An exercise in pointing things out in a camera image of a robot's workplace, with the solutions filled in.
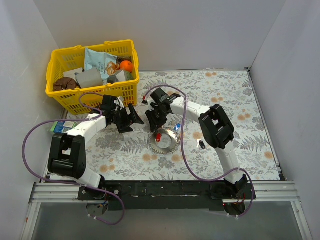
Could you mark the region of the red key tag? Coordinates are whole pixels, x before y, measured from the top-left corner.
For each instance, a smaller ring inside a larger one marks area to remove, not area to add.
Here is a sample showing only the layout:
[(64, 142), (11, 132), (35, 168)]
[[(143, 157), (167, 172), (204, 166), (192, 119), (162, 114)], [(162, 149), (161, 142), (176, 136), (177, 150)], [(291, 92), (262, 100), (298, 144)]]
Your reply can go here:
[(161, 134), (161, 133), (157, 133), (157, 134), (156, 134), (155, 141), (156, 141), (157, 143), (159, 143), (159, 142), (161, 141), (161, 138), (162, 138), (162, 134)]

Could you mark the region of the blue key tag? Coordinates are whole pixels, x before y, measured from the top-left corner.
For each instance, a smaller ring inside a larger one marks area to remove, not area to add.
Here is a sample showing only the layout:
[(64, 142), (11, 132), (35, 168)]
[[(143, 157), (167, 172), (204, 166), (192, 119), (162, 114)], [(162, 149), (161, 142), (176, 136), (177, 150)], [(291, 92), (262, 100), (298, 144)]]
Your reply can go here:
[(175, 131), (177, 131), (177, 130), (179, 130), (179, 129), (180, 129), (180, 127), (181, 127), (181, 124), (180, 124), (180, 123), (178, 123), (178, 124), (176, 124), (176, 125), (174, 126), (174, 130), (175, 130)]

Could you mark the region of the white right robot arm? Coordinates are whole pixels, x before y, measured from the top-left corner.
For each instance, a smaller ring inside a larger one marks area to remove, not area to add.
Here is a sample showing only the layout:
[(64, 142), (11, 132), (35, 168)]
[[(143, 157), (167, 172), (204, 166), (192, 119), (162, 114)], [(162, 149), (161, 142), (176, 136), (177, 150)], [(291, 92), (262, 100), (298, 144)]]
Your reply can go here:
[(182, 120), (192, 120), (199, 123), (206, 143), (216, 151), (224, 175), (227, 195), (237, 199), (245, 192), (248, 179), (240, 170), (240, 163), (234, 147), (235, 128), (229, 117), (219, 104), (214, 106), (200, 105), (187, 100), (179, 94), (168, 95), (161, 88), (157, 88), (151, 99), (142, 98), (142, 103), (148, 105), (145, 112), (151, 132), (155, 132), (167, 122), (167, 115), (180, 115)]

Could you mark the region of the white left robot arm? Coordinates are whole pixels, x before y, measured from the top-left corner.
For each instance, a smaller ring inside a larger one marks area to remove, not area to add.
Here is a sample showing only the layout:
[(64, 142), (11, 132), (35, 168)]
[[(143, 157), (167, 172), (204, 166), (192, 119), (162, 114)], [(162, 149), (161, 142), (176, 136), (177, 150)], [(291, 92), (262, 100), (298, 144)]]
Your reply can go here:
[(51, 174), (90, 186), (89, 194), (101, 200), (107, 193), (102, 184), (104, 178), (87, 166), (86, 144), (109, 125), (116, 125), (118, 132), (124, 134), (133, 131), (131, 125), (144, 122), (131, 103), (128, 113), (122, 101), (111, 95), (103, 95), (99, 107), (90, 109), (85, 121), (65, 133), (53, 135), (47, 167)]

